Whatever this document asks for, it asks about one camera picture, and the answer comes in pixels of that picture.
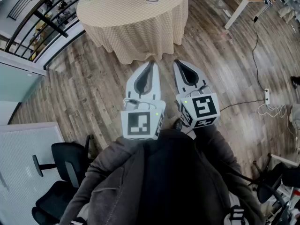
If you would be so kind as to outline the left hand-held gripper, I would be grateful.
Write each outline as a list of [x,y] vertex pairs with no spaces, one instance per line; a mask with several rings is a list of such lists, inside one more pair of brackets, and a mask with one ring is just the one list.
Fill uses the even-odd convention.
[[121,112],[124,138],[156,140],[165,118],[165,101],[161,100],[158,65],[150,60],[130,76],[126,84],[127,97]]

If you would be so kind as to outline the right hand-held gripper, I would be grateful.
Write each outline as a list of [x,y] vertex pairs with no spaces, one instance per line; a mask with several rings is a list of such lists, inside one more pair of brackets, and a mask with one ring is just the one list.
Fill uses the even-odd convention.
[[211,92],[206,74],[183,60],[174,60],[173,71],[182,125],[191,129],[213,125],[220,117],[220,109],[217,95]]

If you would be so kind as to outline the person's right forearm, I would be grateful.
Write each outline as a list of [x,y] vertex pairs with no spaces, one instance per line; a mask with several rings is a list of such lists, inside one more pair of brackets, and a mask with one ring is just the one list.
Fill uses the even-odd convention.
[[194,133],[196,144],[223,179],[226,182],[241,181],[241,178],[237,176],[240,174],[237,158],[216,126],[196,128]]

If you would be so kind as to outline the person's left forearm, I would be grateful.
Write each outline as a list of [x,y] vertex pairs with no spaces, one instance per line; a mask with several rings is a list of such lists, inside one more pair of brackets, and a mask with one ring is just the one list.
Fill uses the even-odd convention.
[[117,138],[94,159],[85,174],[85,178],[103,180],[123,165],[134,155],[138,148],[144,146],[147,142],[147,140]]

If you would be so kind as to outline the round table checkered tablecloth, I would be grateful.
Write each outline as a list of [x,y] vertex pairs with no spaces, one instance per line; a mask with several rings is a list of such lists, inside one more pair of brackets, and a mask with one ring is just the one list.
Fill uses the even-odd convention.
[[97,47],[114,52],[122,64],[159,60],[181,45],[188,0],[80,0],[77,17]]

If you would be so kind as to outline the person's dark jacket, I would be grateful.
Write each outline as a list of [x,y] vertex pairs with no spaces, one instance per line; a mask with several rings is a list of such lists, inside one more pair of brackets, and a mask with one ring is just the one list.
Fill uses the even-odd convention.
[[196,144],[196,137],[162,130],[103,180],[84,178],[59,225],[224,225],[231,207],[247,225],[265,219],[243,179],[226,182]]

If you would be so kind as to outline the black office chair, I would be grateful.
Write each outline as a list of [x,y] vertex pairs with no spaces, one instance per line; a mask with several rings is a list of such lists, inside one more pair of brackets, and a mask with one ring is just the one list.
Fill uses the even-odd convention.
[[88,153],[89,146],[93,143],[94,136],[88,135],[84,146],[76,142],[52,144],[53,164],[41,165],[37,156],[32,156],[35,168],[41,177],[43,177],[43,170],[56,168],[61,178],[36,201],[35,207],[32,208],[32,216],[39,225],[56,225],[60,222],[92,162],[88,158]]
[[276,164],[269,169],[271,158],[268,158],[264,168],[260,168],[256,161],[253,165],[257,169],[259,176],[255,181],[268,185],[277,190],[281,184],[286,187],[300,188],[300,166],[289,167],[284,163]]

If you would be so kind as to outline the grey bag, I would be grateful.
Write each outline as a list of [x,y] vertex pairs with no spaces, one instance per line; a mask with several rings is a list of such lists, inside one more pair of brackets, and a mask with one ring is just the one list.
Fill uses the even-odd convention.
[[293,127],[300,130],[300,104],[293,104],[291,107],[289,121]]

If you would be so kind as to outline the black metal railing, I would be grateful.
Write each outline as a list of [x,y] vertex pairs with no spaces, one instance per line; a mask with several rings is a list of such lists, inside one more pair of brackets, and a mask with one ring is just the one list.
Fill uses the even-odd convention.
[[19,58],[37,60],[77,22],[79,0],[18,0],[7,15],[17,22],[14,32],[0,32],[0,50]]

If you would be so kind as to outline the frosted glass partition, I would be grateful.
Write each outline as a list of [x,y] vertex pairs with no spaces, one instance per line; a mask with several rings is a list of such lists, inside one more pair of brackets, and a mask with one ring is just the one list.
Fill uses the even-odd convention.
[[0,101],[25,102],[44,77],[0,62]]

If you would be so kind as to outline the black and white harness buckle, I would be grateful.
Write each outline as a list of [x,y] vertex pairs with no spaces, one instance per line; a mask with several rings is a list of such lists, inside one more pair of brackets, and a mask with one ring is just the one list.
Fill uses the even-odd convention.
[[247,225],[247,222],[244,210],[238,205],[232,206],[230,213],[224,218],[224,225]]

